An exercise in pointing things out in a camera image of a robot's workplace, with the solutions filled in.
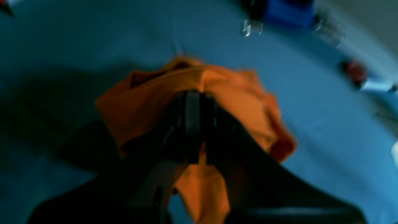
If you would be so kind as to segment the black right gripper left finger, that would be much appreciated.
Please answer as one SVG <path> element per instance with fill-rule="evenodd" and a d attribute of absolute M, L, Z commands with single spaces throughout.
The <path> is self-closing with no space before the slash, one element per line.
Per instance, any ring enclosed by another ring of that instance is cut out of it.
<path fill-rule="evenodd" d="M 114 167 L 61 196 L 41 203 L 29 224 L 173 224 L 168 212 L 175 174 L 201 144 L 201 94 L 179 93 L 154 128 L 131 139 Z"/>

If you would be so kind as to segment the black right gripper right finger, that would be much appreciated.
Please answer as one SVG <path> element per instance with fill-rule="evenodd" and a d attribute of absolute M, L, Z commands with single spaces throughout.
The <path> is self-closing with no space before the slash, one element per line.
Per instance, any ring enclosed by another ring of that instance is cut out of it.
<path fill-rule="evenodd" d="M 244 126 L 201 94 L 207 161 L 227 189 L 226 224 L 365 224 L 356 207 L 289 172 L 254 141 Z"/>

